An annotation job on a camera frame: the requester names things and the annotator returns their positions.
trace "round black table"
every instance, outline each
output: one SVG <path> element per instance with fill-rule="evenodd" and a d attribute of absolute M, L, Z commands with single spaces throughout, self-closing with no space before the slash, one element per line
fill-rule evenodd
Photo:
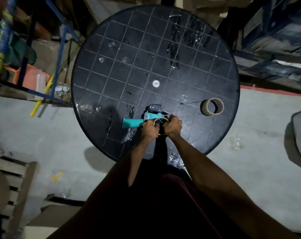
<path fill-rule="evenodd" d="M 234 58 L 216 30 L 188 11 L 159 5 L 132 7 L 102 22 L 76 58 L 71 88 L 84 133 L 115 161 L 138 142 L 139 129 L 123 129 L 122 119 L 141 118 L 149 104 L 178 116 L 181 136 L 211 152 L 231 127 L 240 96 Z M 205 116 L 200 104 L 213 97 L 224 112 Z M 166 143 L 168 154 L 176 152 L 169 138 Z M 144 158 L 154 148 L 155 141 Z"/>

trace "hand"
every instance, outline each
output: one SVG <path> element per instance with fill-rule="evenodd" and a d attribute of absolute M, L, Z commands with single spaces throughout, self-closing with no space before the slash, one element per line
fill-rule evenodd
<path fill-rule="evenodd" d="M 158 137 L 159 124 L 154 126 L 154 120 L 147 120 L 143 122 L 141 139 L 146 140 L 149 143 Z"/>
<path fill-rule="evenodd" d="M 168 118 L 170 121 L 169 123 L 164 123 L 163 128 L 164 132 L 168 137 L 174 136 L 174 135 L 179 135 L 180 136 L 180 131 L 183 128 L 181 125 L 183 121 L 179 120 L 177 116 L 174 116 L 171 114 Z"/>

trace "yellow stick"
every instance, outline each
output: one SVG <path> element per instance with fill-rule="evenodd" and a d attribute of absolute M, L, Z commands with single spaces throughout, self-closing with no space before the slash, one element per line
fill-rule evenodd
<path fill-rule="evenodd" d="M 46 94 L 48 92 L 48 90 L 51 88 L 51 86 L 53 84 L 53 80 L 54 80 L 54 75 L 51 75 L 49 82 L 45 86 L 44 94 Z M 35 116 L 35 113 L 37 112 L 37 109 L 40 107 L 41 104 L 42 104 L 42 101 L 36 102 L 32 112 L 30 113 L 31 117 Z"/>

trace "grey floor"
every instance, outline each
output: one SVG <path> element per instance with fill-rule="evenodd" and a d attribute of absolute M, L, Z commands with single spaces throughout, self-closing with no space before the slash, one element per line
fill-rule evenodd
<path fill-rule="evenodd" d="M 33 102 L 0 97 L 0 142 L 13 158 L 38 161 L 24 219 L 39 213 L 49 193 L 67 190 L 85 200 L 114 162 L 82 132 L 73 108 L 48 105 L 41 117 L 29 117 Z M 268 214 L 301 231 L 301 159 L 293 147 L 292 114 L 301 97 L 241 89 L 234 124 L 208 157 L 224 169 Z M 230 137 L 239 135 L 240 150 Z M 59 180 L 53 175 L 64 172 Z"/>

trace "person's right hand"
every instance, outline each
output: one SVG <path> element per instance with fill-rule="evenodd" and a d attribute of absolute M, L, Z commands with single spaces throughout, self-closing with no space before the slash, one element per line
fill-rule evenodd
<path fill-rule="evenodd" d="M 174 136 L 174 135 L 179 135 L 180 136 L 180 131 L 182 129 L 182 123 L 183 121 L 179 120 L 177 116 L 174 116 L 171 114 L 168 118 L 170 121 L 169 123 L 164 123 L 163 128 L 164 132 L 168 137 Z"/>

